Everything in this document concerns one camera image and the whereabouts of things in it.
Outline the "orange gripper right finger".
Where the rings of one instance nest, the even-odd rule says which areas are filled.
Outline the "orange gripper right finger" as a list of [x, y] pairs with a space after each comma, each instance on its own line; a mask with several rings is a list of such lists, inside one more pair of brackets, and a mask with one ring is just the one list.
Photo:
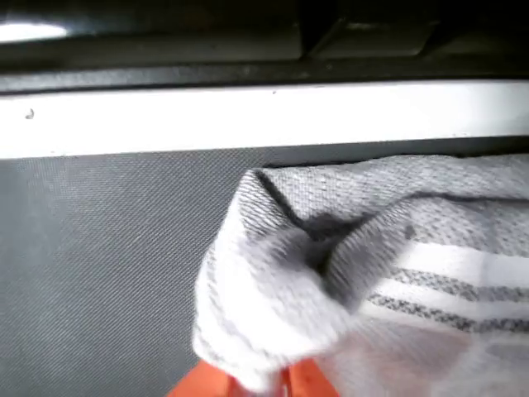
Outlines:
[[287, 370], [288, 396], [338, 397], [339, 394], [326, 378], [314, 359], [303, 359]]

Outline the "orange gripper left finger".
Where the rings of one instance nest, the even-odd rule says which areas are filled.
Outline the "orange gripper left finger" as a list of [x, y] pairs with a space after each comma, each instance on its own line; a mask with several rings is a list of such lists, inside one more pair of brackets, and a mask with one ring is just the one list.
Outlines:
[[225, 372], [200, 361], [168, 393], [169, 397], [229, 397], [237, 396], [235, 381]]

